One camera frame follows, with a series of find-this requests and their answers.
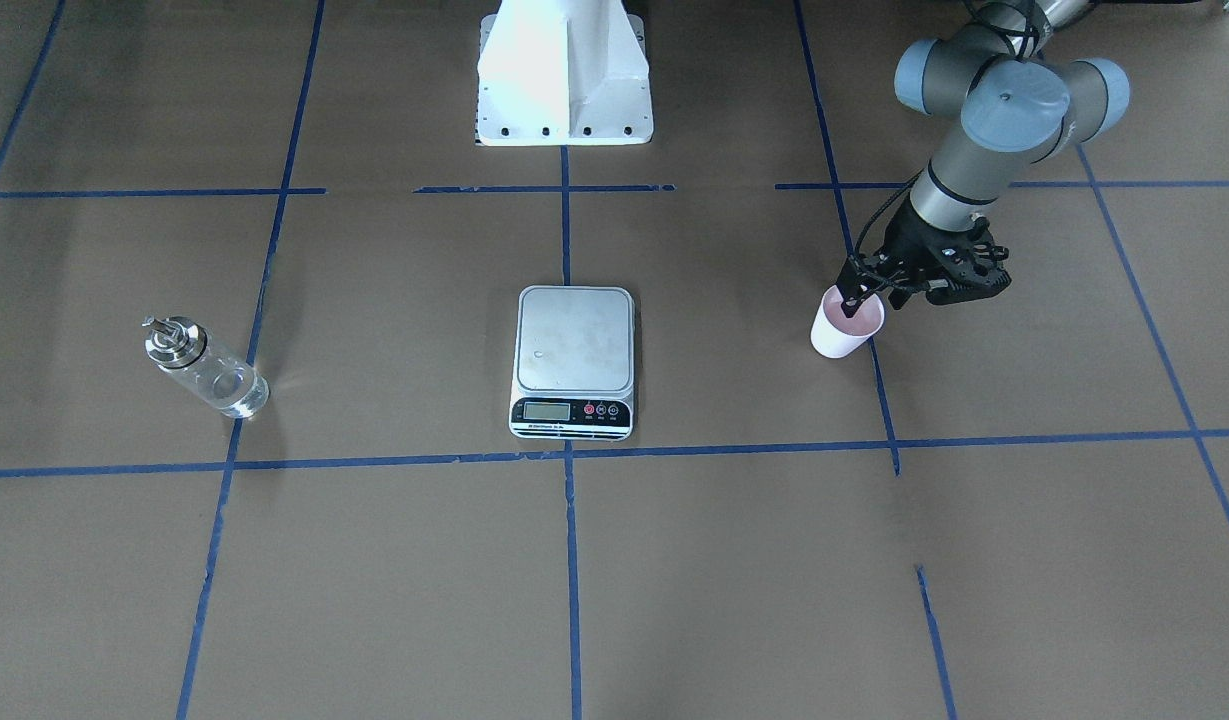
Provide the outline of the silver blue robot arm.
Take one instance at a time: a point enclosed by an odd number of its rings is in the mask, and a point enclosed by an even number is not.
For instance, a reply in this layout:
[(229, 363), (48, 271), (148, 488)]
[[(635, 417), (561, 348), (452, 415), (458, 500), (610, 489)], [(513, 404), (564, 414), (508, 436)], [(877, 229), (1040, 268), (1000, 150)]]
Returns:
[(1091, 1), (966, 2), (968, 23), (949, 38), (908, 47), (893, 72), (907, 108), (951, 120), (948, 138), (896, 195), (882, 245), (855, 249), (834, 288), (844, 316), (871, 297), (901, 308), (924, 295), (935, 306), (991, 299), (1010, 286), (1010, 252), (989, 210), (1018, 174), (1116, 127), (1129, 108), (1129, 77), (1113, 61), (1053, 65), (1039, 58)]

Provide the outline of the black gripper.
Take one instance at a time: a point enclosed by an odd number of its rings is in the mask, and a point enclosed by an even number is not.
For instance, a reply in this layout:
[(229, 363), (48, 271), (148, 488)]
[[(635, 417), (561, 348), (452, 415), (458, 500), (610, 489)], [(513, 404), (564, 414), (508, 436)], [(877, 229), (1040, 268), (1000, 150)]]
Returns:
[[(961, 231), (970, 229), (975, 219), (978, 217), (983, 217), (983, 215), (970, 214), (968, 225)], [(889, 305), (896, 311), (901, 310), (912, 297), (925, 292), (925, 288), (928, 288), (932, 259), (929, 251), (925, 251), (924, 240), (934, 229), (940, 227), (925, 222), (925, 219), (916, 211), (914, 204), (906, 199), (898, 205), (893, 217), (889, 220), (882, 246), (875, 251), (875, 254), (869, 256), (869, 272), (873, 273), (876, 292), (887, 290)], [(862, 264), (858, 256), (847, 256), (838, 273), (838, 292), (841, 295), (841, 311), (846, 318), (855, 318), (862, 305), (874, 295), (866, 265)]]

